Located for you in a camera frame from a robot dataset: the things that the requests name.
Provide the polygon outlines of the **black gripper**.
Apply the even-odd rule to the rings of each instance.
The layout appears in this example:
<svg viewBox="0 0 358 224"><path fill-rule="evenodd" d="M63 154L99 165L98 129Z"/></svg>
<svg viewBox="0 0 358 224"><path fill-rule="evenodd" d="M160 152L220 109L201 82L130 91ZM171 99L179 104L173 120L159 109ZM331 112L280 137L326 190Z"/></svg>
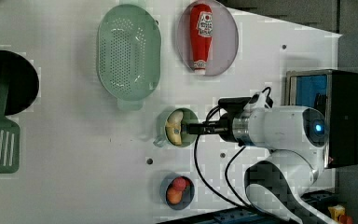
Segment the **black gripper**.
<svg viewBox="0 0 358 224"><path fill-rule="evenodd" d="M185 125L185 133L195 135L219 135L226 142L236 143L232 132L233 118L224 114L219 120L209 120L202 123L188 123Z"/></svg>

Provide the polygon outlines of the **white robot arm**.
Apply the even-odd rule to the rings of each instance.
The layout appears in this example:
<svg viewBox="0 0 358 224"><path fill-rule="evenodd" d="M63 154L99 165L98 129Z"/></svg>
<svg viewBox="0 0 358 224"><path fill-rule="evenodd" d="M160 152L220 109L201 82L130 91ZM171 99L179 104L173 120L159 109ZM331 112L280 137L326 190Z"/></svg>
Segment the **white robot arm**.
<svg viewBox="0 0 358 224"><path fill-rule="evenodd" d="M269 155L244 171L241 207L295 224L338 224L301 196L324 171L328 123L306 106L275 106L269 94L222 98L202 123L184 133L216 134L239 147L262 147Z"/></svg>

